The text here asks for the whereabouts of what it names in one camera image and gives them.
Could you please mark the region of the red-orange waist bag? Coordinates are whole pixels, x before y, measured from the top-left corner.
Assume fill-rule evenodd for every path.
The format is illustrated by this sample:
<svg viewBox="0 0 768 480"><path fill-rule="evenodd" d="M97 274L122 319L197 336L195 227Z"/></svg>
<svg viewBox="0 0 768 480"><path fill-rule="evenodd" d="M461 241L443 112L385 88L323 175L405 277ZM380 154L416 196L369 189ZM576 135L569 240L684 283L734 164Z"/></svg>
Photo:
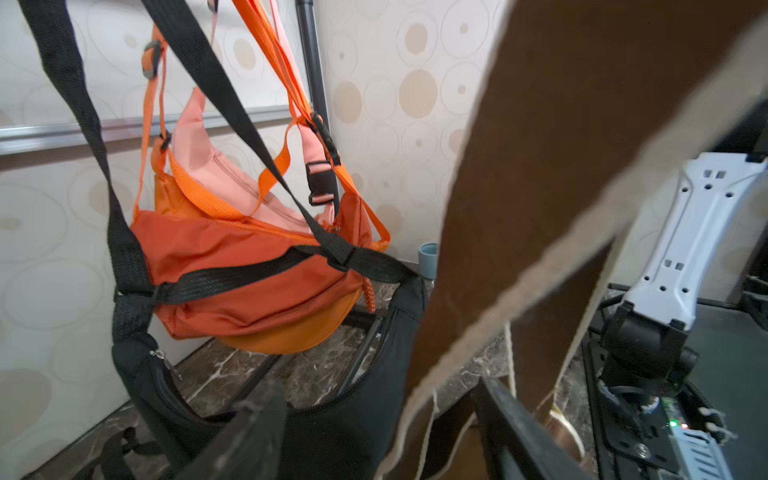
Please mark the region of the red-orange waist bag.
<svg viewBox="0 0 768 480"><path fill-rule="evenodd" d="M132 224L109 224L115 342L158 318L177 340L297 353L328 339L369 282L331 266L305 234L208 218L175 190L159 198L180 211L138 210Z"/></svg>

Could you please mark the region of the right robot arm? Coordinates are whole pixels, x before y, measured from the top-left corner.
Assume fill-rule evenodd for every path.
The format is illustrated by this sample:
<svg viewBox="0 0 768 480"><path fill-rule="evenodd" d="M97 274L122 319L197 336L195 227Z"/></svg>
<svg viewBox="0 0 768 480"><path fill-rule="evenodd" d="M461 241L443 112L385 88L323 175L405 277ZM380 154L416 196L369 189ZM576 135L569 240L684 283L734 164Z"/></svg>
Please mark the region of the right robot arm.
<svg viewBox="0 0 768 480"><path fill-rule="evenodd" d="M725 416L690 383L687 346L698 294L742 198L765 173L762 153L705 152L681 169L638 281L612 298L583 341L598 472L603 479L727 479Z"/></svg>

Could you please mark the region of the pink sling bag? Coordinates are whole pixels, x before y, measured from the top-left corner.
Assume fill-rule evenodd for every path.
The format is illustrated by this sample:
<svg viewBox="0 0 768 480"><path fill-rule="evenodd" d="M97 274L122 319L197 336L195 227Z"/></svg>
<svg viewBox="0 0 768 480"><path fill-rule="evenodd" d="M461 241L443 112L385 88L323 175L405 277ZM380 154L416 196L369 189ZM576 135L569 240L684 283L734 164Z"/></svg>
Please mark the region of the pink sling bag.
<svg viewBox="0 0 768 480"><path fill-rule="evenodd" d="M316 219L329 227L339 207L336 177L326 145L316 133L322 118L316 115L304 91L279 3L269 3L270 14L259 1L237 1L235 5L285 87L292 119L289 126L298 130L302 141L309 203L323 208ZM254 179L213 146L202 119L209 100L200 88L194 88L177 123L170 162L177 186L195 207L212 218L308 232L303 216L271 193L277 180L269 171L262 171Z"/></svg>

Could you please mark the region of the orange sling bag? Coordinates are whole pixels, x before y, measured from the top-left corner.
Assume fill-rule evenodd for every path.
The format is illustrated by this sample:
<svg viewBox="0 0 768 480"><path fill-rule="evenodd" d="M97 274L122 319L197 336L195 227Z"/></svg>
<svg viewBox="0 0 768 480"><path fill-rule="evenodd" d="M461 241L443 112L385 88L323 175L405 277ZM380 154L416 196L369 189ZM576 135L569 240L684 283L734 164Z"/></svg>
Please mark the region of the orange sling bag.
<svg viewBox="0 0 768 480"><path fill-rule="evenodd" d="M323 119L309 104L285 37L277 6L236 5L289 98L292 126L302 140L309 202L326 231L355 247L384 251L384 224L364 202L342 165ZM291 153L274 170L252 177L217 150L203 124L210 96L195 88L173 130L142 140L142 167L154 174L154 206L136 207L133 232L160 286L206 273L234 286L189 300L169 295L155 315L177 339L216 337L227 345L266 354L290 354L326 340L359 298L375 300L367 277L332 268L303 251L315 241L308 218L274 194Z"/></svg>

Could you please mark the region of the brown strap bag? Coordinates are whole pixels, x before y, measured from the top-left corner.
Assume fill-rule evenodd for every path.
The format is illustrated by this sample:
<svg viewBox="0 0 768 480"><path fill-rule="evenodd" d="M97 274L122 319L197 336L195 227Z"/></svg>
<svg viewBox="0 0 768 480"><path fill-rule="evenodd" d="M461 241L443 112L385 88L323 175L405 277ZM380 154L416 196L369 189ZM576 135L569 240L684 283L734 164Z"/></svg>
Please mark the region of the brown strap bag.
<svg viewBox="0 0 768 480"><path fill-rule="evenodd" d="M379 479L408 478L436 390L526 312L572 344L605 256L657 186L767 86L763 1L517 1L458 162L438 278Z"/></svg>

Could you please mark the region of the black bag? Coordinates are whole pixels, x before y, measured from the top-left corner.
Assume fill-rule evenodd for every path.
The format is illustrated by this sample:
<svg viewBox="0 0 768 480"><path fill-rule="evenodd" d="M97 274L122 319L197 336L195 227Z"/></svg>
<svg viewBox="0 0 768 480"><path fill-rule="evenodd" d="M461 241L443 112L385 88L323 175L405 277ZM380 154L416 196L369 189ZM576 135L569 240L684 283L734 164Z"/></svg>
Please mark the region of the black bag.
<svg viewBox="0 0 768 480"><path fill-rule="evenodd" d="M274 170L271 156L249 119L229 78L189 6L183 1L149 1L151 42L142 54L148 86L147 123L160 120L163 103L156 91L164 83L161 65L173 52L200 88L210 96L203 124L212 144L252 177ZM288 406L278 475L275 479L371 479L389 450L403 408L405 374L427 304L420 277L399 260L366 247L355 247L322 228L319 208L307 202L289 206L308 218L316 251L339 270L353 270L395 286L382 324L382 338L372 364L351 389L311 408ZM109 199L107 225L132 224L119 199ZM147 331L127 341L113 339L112 357L135 407L148 425L153 442L138 444L132 431L114 436L104 446L98 467L108 479L128 479L129 452L162 454L175 478L202 453L235 417L234 406L209 417L198 415L183 399L174 370L158 342Z"/></svg>

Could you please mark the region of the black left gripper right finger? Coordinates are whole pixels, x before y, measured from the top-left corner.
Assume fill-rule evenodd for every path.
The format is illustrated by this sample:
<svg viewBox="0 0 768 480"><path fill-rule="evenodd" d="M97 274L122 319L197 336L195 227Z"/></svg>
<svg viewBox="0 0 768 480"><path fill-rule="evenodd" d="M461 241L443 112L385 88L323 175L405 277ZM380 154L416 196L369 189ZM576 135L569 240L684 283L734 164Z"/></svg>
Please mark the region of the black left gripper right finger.
<svg viewBox="0 0 768 480"><path fill-rule="evenodd" d="M498 379L483 377L473 390L491 479L588 479L549 433Z"/></svg>

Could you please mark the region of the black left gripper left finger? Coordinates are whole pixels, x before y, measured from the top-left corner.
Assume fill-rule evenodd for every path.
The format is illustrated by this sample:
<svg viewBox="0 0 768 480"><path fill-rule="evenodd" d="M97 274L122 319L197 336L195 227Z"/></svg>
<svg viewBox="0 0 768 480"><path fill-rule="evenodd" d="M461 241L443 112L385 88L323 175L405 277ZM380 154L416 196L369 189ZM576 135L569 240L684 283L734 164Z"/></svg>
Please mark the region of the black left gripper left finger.
<svg viewBox="0 0 768 480"><path fill-rule="evenodd" d="M178 479L275 479L288 405L283 385L269 380L234 404L235 417Z"/></svg>

